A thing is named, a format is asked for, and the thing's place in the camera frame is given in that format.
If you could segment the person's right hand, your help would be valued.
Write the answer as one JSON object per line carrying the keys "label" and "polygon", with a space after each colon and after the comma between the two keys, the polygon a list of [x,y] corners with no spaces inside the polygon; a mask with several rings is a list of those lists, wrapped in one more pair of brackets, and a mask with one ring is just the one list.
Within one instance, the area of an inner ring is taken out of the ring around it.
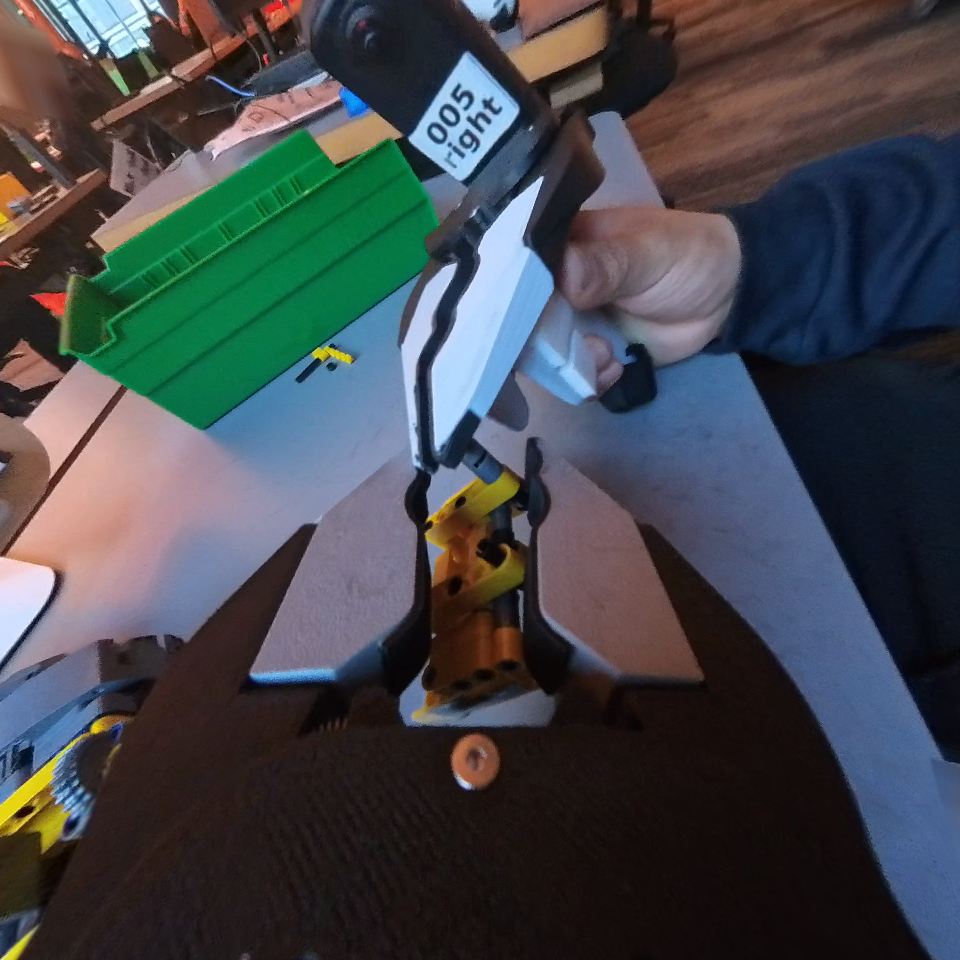
{"label": "person's right hand", "polygon": [[656,368],[701,354],[724,329],[742,266],[734,222],[655,206],[584,210],[573,220],[559,289],[601,311]]}

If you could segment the grey yellow toy brick vehicle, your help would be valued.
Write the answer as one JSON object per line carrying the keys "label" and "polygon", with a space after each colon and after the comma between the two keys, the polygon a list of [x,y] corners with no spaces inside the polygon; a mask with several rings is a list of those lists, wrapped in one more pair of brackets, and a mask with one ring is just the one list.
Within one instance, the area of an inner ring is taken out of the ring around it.
{"label": "grey yellow toy brick vehicle", "polygon": [[18,958],[84,836],[129,726],[184,642],[102,639],[1,684],[1,954]]}

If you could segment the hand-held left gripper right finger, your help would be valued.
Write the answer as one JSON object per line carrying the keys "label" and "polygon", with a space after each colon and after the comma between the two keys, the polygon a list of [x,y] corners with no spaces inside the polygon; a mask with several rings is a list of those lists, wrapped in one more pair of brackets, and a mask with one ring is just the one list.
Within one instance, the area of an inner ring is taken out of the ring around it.
{"label": "hand-held left gripper right finger", "polygon": [[548,695],[695,689],[704,671],[639,523],[563,457],[526,442],[525,664]]}

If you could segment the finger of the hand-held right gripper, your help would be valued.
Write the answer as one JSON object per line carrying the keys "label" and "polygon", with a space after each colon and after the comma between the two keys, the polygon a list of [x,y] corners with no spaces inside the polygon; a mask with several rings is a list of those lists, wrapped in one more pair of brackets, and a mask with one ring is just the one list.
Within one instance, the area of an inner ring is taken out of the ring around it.
{"label": "finger of the hand-held right gripper", "polygon": [[399,349],[409,446],[414,467],[423,471],[428,470],[422,443],[426,417],[420,413],[417,398],[418,366],[434,331],[437,308],[454,277],[455,264],[431,260],[415,283],[401,318]]}
{"label": "finger of the hand-held right gripper", "polygon": [[431,446],[446,466],[467,415],[478,421],[515,366],[554,292],[551,271],[524,234],[544,189],[537,178],[483,234],[476,270],[456,301],[452,327],[429,369]]}

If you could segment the green plastic bin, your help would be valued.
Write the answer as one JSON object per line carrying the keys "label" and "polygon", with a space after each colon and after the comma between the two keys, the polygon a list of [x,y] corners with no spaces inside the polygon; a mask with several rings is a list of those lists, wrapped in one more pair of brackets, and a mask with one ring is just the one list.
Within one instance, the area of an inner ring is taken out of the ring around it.
{"label": "green plastic bin", "polygon": [[337,165],[297,131],[72,275],[59,350],[205,429],[414,279],[437,225],[395,140]]}

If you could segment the wood-edged grey table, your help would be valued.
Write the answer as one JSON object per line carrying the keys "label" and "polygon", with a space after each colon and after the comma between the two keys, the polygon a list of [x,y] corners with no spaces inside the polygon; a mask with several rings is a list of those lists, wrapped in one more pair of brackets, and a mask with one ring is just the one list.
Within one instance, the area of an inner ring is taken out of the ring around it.
{"label": "wood-edged grey table", "polygon": [[[519,2],[517,24],[495,40],[514,66],[535,83],[602,53],[612,36],[604,2]],[[335,164],[348,162],[402,134],[370,111],[350,118],[343,106],[311,121],[246,141],[217,158],[189,151],[92,234],[104,253],[122,246],[173,211],[232,176],[292,133],[305,129]]]}

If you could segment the grey desk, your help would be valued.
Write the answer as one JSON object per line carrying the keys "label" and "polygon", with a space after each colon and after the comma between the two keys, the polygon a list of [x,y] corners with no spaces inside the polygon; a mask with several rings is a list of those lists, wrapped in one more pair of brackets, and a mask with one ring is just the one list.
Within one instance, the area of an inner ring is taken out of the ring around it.
{"label": "grey desk", "polygon": [[319,728],[317,681],[249,668],[310,522],[402,451],[402,288],[356,323],[368,370],[283,375],[212,433],[127,393],[27,534],[63,522],[68,614],[195,637],[148,696],[24,958],[958,958],[958,826],[937,750],[753,384],[733,358],[644,410],[564,415],[564,457],[636,513],[702,666],[605,711],[488,731],[501,770],[454,781],[464,732]]}

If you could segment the person's right forearm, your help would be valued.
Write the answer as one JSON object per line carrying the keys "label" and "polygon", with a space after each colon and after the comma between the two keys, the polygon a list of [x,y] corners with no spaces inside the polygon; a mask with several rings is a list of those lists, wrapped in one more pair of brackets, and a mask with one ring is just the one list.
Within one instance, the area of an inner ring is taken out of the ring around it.
{"label": "person's right forearm", "polygon": [[844,150],[724,214],[741,265],[708,353],[809,366],[958,330],[958,133]]}

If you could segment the person's dark clothed body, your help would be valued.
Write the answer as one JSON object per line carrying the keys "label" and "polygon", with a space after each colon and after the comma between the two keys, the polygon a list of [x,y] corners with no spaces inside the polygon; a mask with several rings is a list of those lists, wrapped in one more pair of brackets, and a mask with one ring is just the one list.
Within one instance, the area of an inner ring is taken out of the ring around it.
{"label": "person's dark clothed body", "polygon": [[959,749],[958,362],[751,356],[780,438],[945,756]]}

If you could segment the yellow toy brick assembly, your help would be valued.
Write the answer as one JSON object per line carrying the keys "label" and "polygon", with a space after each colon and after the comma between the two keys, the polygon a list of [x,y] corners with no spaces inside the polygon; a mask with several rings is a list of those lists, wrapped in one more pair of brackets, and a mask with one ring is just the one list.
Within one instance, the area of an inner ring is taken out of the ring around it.
{"label": "yellow toy brick assembly", "polygon": [[436,548],[431,641],[412,721],[451,724],[539,688],[524,653],[521,601],[527,547],[514,519],[527,509],[524,482],[472,440],[462,464],[473,479],[424,523]]}

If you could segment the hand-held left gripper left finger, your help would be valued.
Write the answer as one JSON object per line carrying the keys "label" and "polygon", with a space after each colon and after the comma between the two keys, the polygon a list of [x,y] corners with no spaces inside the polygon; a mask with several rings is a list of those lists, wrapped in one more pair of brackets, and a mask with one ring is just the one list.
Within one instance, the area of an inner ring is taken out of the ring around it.
{"label": "hand-held left gripper left finger", "polygon": [[428,656],[429,477],[388,461],[311,534],[249,668],[260,686],[382,686],[399,696]]}

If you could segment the patterned paper sheet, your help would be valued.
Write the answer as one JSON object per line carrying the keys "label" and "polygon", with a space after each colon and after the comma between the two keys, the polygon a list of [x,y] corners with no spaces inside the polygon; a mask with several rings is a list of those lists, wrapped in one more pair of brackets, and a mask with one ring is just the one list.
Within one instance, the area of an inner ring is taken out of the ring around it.
{"label": "patterned paper sheet", "polygon": [[250,140],[275,134],[342,107],[342,85],[329,78],[321,83],[297,87],[253,99],[234,122],[218,133],[203,150],[212,159]]}

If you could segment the white printed sign card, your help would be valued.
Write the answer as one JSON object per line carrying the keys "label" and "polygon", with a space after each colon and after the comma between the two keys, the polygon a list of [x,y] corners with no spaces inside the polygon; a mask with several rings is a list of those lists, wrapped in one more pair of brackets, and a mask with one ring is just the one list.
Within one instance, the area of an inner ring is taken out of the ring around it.
{"label": "white printed sign card", "polygon": [[133,198],[163,172],[162,166],[119,140],[112,141],[109,187]]}

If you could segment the yellow black brick piece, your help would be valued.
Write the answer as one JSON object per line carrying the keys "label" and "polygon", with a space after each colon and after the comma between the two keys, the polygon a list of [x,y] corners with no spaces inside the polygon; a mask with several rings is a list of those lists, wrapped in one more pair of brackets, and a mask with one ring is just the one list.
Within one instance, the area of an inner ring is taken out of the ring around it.
{"label": "yellow black brick piece", "polygon": [[343,366],[353,366],[355,360],[356,357],[354,354],[340,349],[332,342],[319,346],[311,352],[308,363],[295,376],[294,381],[303,384],[308,378],[311,378],[323,369],[336,371]]}

